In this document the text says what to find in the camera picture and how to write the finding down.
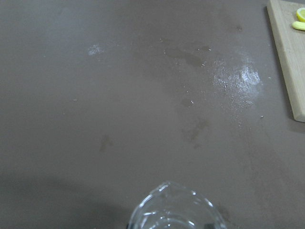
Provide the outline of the clear glass cup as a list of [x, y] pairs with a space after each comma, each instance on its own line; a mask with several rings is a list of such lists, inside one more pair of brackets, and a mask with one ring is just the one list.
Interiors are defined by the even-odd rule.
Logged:
[[166, 181], [134, 209], [128, 229], [226, 229], [226, 223], [205, 196]]

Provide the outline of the bamboo cutting board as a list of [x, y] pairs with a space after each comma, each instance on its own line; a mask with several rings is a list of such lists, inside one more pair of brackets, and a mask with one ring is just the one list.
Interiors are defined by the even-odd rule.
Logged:
[[292, 27], [296, 12], [305, 6], [285, 0], [270, 0], [267, 11], [279, 56], [293, 116], [305, 121], [305, 32]]

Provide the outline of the yellow plastic knife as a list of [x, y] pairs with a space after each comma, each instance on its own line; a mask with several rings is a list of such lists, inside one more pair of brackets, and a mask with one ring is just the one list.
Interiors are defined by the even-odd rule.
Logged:
[[296, 30], [305, 31], [305, 23], [301, 21], [294, 21], [292, 27]]

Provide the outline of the lemon slice near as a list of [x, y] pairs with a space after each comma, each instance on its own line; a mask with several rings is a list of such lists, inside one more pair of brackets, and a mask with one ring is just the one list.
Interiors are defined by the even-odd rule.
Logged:
[[299, 8], [296, 11], [296, 16], [300, 22], [305, 22], [305, 8]]

